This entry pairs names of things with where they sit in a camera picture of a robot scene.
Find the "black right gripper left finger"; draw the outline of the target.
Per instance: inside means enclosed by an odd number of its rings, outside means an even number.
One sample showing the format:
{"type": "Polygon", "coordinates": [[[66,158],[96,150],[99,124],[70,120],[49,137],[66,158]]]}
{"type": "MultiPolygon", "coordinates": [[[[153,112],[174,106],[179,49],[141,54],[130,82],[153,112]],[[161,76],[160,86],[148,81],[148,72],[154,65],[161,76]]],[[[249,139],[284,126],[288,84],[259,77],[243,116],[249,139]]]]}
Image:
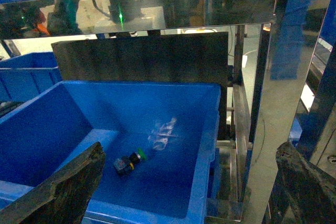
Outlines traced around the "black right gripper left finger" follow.
{"type": "Polygon", "coordinates": [[[1,223],[81,223],[106,161],[95,142],[37,187],[1,210],[1,223]]]}

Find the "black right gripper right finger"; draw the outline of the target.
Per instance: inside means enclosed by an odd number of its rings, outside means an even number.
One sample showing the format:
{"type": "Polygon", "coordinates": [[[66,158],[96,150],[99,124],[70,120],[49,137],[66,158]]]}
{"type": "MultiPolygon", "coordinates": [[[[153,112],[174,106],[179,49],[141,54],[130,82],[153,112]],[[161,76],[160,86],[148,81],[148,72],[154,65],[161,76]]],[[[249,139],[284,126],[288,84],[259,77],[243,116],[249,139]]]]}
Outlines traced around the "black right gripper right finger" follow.
{"type": "Polygon", "coordinates": [[[335,223],[335,178],[307,161],[290,142],[277,148],[276,163],[270,223],[282,223],[288,207],[296,223],[335,223]]]}

